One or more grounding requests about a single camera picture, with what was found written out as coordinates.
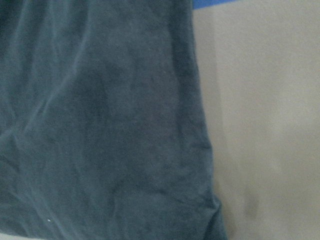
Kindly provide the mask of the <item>black graphic t-shirt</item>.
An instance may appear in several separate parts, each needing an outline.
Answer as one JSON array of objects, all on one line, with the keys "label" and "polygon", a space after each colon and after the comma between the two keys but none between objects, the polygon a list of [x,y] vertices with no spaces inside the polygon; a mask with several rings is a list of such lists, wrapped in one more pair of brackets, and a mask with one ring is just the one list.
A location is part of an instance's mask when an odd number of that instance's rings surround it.
[{"label": "black graphic t-shirt", "polygon": [[190,0],[0,3],[0,231],[225,240]]}]

